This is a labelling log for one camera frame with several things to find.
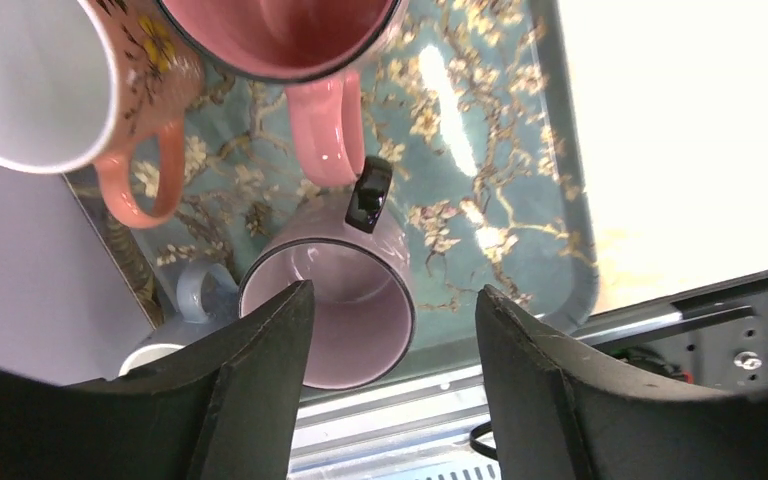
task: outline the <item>floral tray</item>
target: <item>floral tray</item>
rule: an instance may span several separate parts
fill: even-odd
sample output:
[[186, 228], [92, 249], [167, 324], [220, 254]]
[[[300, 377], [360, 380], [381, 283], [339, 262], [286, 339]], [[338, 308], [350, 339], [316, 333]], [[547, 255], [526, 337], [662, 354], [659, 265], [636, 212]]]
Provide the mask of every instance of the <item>floral tray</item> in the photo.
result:
[[[294, 158], [281, 88], [207, 70], [187, 116], [181, 206], [167, 224], [132, 231], [154, 272], [138, 282], [170, 293], [198, 256], [241, 278], [321, 193]], [[484, 284], [561, 330], [586, 320], [597, 271], [568, 89], [552, 0], [412, 0], [400, 40], [364, 71], [366, 149], [395, 164], [389, 207], [407, 232], [418, 307], [411, 350], [389, 379], [477, 361]], [[133, 162], [145, 206], [156, 159], [146, 142]], [[107, 232], [94, 172], [68, 179]]]

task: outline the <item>pink mug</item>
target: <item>pink mug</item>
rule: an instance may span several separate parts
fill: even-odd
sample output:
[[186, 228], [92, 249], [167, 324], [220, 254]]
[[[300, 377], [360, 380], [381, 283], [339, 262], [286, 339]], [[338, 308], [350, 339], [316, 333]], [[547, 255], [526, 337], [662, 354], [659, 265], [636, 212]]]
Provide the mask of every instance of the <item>pink mug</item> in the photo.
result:
[[311, 182], [349, 185], [364, 165], [359, 69], [398, 33], [408, 0], [159, 0], [206, 55], [286, 84], [296, 155]]
[[[152, 0], [0, 2], [0, 165], [58, 174], [92, 164], [123, 224], [168, 220], [184, 184], [184, 111], [201, 91], [198, 54]], [[156, 136], [151, 213], [131, 193], [137, 143]]]
[[304, 384], [355, 388], [390, 372], [413, 338], [405, 232], [385, 208], [392, 166], [368, 157], [351, 195], [302, 205], [241, 283], [240, 318], [288, 285], [313, 282], [313, 338]]

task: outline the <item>gray wall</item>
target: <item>gray wall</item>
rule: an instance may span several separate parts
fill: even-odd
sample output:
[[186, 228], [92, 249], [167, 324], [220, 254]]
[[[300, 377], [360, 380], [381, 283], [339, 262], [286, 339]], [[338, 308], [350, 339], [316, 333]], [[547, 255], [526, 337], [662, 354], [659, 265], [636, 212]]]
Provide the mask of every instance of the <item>gray wall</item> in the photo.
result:
[[65, 180], [0, 167], [0, 368], [112, 378], [149, 331]]

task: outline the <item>white surface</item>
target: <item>white surface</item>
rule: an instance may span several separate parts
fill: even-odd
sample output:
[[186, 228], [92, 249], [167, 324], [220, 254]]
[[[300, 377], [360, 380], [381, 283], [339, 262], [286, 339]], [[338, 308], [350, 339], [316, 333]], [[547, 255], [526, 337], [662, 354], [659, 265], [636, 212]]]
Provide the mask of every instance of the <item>white surface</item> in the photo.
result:
[[0, 368], [113, 378], [150, 331], [65, 180], [0, 167]]
[[562, 0], [605, 311], [768, 269], [768, 1]]
[[91, 0], [0, 0], [0, 165], [63, 173], [104, 149], [118, 104]]

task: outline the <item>table surface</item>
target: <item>table surface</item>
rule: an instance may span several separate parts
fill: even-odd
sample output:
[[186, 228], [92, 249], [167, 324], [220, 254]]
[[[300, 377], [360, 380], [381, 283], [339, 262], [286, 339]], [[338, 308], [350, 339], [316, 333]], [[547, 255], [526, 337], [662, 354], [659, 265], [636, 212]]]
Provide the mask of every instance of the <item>table surface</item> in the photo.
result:
[[560, 2], [595, 312], [768, 269], [768, 2]]

